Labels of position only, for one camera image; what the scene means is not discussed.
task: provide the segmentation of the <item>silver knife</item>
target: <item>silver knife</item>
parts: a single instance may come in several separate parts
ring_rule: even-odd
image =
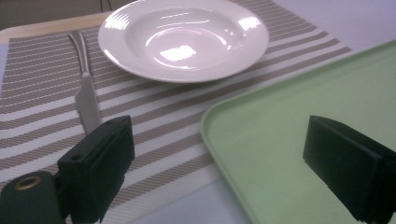
[[[79,64],[81,66],[81,88],[76,94],[76,108],[81,118],[85,134],[89,134],[102,123],[99,113],[99,104],[96,100],[95,87],[93,86],[88,64],[88,54],[84,36],[79,31],[73,31],[69,36],[76,46]]]

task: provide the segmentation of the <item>striped placemat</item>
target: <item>striped placemat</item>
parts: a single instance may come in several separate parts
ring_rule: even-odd
[[[128,223],[220,177],[199,134],[214,103],[343,57],[350,49],[269,0],[235,0],[259,15],[270,45],[241,74],[202,84],[170,84],[121,71],[83,30],[103,120],[130,115],[136,159],[105,223]],[[0,107],[0,189],[35,170],[57,172],[56,161],[84,137],[74,96],[76,50],[65,33],[12,39]]]

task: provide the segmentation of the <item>knife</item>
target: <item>knife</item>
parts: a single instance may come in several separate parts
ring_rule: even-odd
[[[95,88],[88,64],[84,36],[79,31],[72,31],[69,36],[76,46],[81,67],[81,88],[76,94],[76,108],[81,118],[85,134],[89,134],[102,123],[99,114],[99,105],[96,100]]]

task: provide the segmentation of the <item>table surface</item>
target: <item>table surface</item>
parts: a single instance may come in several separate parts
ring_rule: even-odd
[[[337,37],[354,51],[396,39],[393,0],[274,0],[282,7]],[[43,35],[100,24],[109,13],[50,21],[0,31],[0,71],[4,71],[7,42],[12,37]],[[223,179],[141,217],[135,223],[249,223]]]

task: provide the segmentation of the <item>green tray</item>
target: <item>green tray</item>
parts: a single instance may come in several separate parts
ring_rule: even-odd
[[[204,142],[253,223],[358,223],[303,160],[310,115],[395,150],[396,41],[206,111]]]

